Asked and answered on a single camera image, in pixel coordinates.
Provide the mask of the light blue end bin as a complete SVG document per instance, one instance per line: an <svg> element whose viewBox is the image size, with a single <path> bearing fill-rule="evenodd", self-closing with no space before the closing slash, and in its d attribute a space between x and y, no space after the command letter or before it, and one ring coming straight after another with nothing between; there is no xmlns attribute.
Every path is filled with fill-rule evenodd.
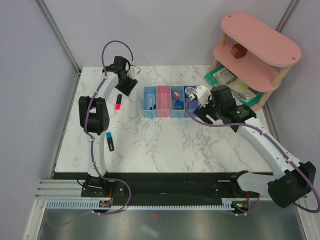
<svg viewBox="0 0 320 240"><path fill-rule="evenodd" d="M154 119L158 117L157 113L157 87L146 86L143 90L143 108L142 112L145 118Z"/></svg>

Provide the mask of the black capped pen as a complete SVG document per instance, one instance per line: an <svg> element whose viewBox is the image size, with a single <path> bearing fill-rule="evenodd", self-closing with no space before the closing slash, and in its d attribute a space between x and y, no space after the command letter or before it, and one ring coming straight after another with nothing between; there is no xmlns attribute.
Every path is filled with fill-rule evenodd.
<svg viewBox="0 0 320 240"><path fill-rule="evenodd" d="M153 109L153 98L150 97L150 107L149 107L149 110L152 110Z"/></svg>

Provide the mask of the blue pencil sharpener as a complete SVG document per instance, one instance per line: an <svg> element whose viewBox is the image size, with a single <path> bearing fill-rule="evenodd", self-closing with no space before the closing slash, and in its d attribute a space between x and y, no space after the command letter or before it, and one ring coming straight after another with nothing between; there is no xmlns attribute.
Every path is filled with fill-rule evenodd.
<svg viewBox="0 0 320 240"><path fill-rule="evenodd" d="M174 102L174 109L175 110L183 110L184 109L184 104L181 100L176 100Z"/></svg>

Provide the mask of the blue cleaning gel jar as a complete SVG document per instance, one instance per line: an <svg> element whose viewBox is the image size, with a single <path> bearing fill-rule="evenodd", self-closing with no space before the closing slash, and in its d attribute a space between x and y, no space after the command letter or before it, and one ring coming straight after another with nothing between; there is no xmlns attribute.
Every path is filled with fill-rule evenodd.
<svg viewBox="0 0 320 240"><path fill-rule="evenodd" d="M183 87L183 91L184 91L184 97L186 99L188 99L190 97L190 95L193 94L194 90L195 90L196 86L194 85L185 85Z"/></svg>

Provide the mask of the pink highlighter marker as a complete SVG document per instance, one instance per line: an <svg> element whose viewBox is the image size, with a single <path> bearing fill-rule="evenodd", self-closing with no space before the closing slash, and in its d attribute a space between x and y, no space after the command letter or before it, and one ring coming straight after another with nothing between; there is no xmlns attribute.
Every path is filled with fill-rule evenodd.
<svg viewBox="0 0 320 240"><path fill-rule="evenodd" d="M117 95L116 103L115 103L115 110L120 110L121 109L121 103L122 103L122 94Z"/></svg>

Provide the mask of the pink eraser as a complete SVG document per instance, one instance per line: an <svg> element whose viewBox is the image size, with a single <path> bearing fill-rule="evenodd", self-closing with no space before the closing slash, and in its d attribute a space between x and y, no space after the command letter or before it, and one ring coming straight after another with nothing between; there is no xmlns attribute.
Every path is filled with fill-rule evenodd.
<svg viewBox="0 0 320 240"><path fill-rule="evenodd" d="M173 92L172 94L172 98L175 100L175 101L179 101L180 100L180 94L178 92Z"/></svg>

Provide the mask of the pink bin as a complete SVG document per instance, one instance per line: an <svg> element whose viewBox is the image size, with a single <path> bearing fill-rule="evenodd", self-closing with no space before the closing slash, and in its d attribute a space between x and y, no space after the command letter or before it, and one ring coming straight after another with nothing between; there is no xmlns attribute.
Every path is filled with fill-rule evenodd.
<svg viewBox="0 0 320 240"><path fill-rule="evenodd" d="M156 110L159 118L171 116L171 89L169 85L157 87Z"/></svg>

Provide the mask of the blue highlighter marker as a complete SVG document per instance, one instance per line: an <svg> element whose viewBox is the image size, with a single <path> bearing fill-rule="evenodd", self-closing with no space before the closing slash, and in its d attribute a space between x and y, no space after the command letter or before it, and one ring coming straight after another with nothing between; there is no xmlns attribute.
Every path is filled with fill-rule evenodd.
<svg viewBox="0 0 320 240"><path fill-rule="evenodd" d="M106 132L105 135L106 135L108 149L109 149L110 152L113 152L115 150L115 147L114 147L112 134L110 132Z"/></svg>

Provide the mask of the purple blue bin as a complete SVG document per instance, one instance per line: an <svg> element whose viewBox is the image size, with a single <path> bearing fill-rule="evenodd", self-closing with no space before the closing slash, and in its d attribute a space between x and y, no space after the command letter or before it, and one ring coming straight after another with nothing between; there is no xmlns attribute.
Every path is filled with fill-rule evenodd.
<svg viewBox="0 0 320 240"><path fill-rule="evenodd" d="M197 116L194 114L194 110L196 110L198 108L198 106L199 106L199 103L198 103L197 99L193 99L192 101L190 101L187 104L188 110L189 110L191 116L194 117L194 118L197 118Z"/></svg>

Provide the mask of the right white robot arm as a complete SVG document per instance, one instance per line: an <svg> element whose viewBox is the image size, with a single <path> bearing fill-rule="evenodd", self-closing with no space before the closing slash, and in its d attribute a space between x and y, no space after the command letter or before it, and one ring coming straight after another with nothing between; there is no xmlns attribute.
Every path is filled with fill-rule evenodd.
<svg viewBox="0 0 320 240"><path fill-rule="evenodd" d="M229 191L235 197L245 192L255 192L270 197L281 208L313 192L320 199L313 183L316 167L311 162L301 162L293 156L266 130L256 113L246 104L238 105L231 89L225 85L208 89L198 85L189 97L197 99L194 114L196 122L214 127L213 121L221 120L221 127L231 127L244 138L262 157L272 171L263 175L243 170L234 175Z"/></svg>

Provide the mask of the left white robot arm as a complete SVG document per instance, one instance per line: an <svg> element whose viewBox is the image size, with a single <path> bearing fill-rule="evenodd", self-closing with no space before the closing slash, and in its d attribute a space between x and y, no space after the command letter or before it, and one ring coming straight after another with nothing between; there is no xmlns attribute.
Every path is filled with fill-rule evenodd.
<svg viewBox="0 0 320 240"><path fill-rule="evenodd" d="M122 57L115 56L111 65L102 70L101 82L92 96L78 99L79 121L87 135L90 163L82 184L81 196L86 198L104 198L109 195L110 181L107 178L105 163L105 137L110 125L110 116L106 100L113 89L129 96L138 81L130 76L131 64Z"/></svg>

